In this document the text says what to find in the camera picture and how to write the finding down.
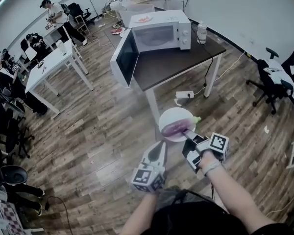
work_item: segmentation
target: wooden floor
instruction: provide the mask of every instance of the wooden floor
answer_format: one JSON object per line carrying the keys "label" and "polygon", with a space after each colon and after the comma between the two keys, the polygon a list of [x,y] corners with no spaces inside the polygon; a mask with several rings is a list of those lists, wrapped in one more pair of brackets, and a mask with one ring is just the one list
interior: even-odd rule
{"label": "wooden floor", "polygon": [[[109,43],[102,30],[95,35],[101,45]],[[220,75],[241,53],[213,34],[210,37],[227,49]],[[72,68],[66,67],[48,79],[60,92],[59,97],[43,86],[37,89],[61,110],[54,120],[50,119],[52,111],[43,117],[29,110],[26,113],[26,124],[36,139],[30,145],[31,158],[19,160],[18,164],[28,171],[28,184],[44,189],[46,197],[53,195],[65,201],[76,235],[113,235],[120,231],[142,198],[128,186],[132,170],[145,149],[155,142],[146,96],[135,81],[131,89],[116,82],[110,71],[113,52],[111,44],[99,47],[98,41],[81,50],[89,71],[87,78],[95,88],[92,92]],[[158,87],[155,93],[161,112],[175,106],[176,91],[199,91],[206,69],[207,66],[196,68]],[[204,98],[202,91],[185,108],[202,117],[198,133],[217,132],[230,138],[225,167],[267,214],[282,209],[294,197],[294,170],[285,169],[294,141],[294,106],[288,99],[279,101],[275,116],[264,101],[252,107],[261,92],[245,84],[248,78],[257,81],[257,69],[252,60],[243,56],[215,82],[209,98]],[[181,144],[170,146],[167,186],[179,185],[210,195],[209,182],[194,175],[182,156]],[[63,205],[50,202],[49,211],[41,217],[25,210],[27,226],[42,227],[48,234],[70,234]],[[269,217],[283,221],[292,206]]]}

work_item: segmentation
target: microwave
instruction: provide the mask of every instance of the microwave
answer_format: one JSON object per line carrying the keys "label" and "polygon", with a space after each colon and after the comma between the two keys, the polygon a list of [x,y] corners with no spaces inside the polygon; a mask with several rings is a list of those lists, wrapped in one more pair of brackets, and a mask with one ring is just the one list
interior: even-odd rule
{"label": "microwave", "polygon": [[191,22],[182,10],[133,15],[110,60],[112,73],[129,87],[139,54],[167,48],[191,48]]}

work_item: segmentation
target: plastic bottle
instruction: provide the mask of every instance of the plastic bottle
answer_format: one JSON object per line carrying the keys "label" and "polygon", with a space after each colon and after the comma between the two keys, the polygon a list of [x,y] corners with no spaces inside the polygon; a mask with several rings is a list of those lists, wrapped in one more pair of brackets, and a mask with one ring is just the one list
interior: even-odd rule
{"label": "plastic bottle", "polygon": [[199,22],[198,24],[198,29],[197,29],[197,42],[199,44],[205,44],[206,43],[206,38],[207,38],[207,26],[204,25],[203,22]]}

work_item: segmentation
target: microwave window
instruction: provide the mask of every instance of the microwave window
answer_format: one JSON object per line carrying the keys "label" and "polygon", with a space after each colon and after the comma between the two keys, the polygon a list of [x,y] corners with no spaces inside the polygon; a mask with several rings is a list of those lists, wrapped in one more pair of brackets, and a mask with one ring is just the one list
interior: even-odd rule
{"label": "microwave window", "polygon": [[174,28],[172,25],[136,30],[135,34],[139,45],[147,47],[174,42]]}
{"label": "microwave window", "polygon": [[117,57],[117,63],[128,85],[131,82],[138,55],[133,33],[130,32]]}

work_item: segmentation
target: hand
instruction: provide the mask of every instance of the hand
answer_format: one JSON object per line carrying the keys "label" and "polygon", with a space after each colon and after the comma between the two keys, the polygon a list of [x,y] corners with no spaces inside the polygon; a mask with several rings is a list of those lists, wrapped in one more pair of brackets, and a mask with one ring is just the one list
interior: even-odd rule
{"label": "hand", "polygon": [[205,166],[213,163],[216,159],[215,155],[212,153],[212,150],[206,150],[203,154],[202,154],[202,158],[201,161],[199,163],[199,167],[201,169],[203,169]]}

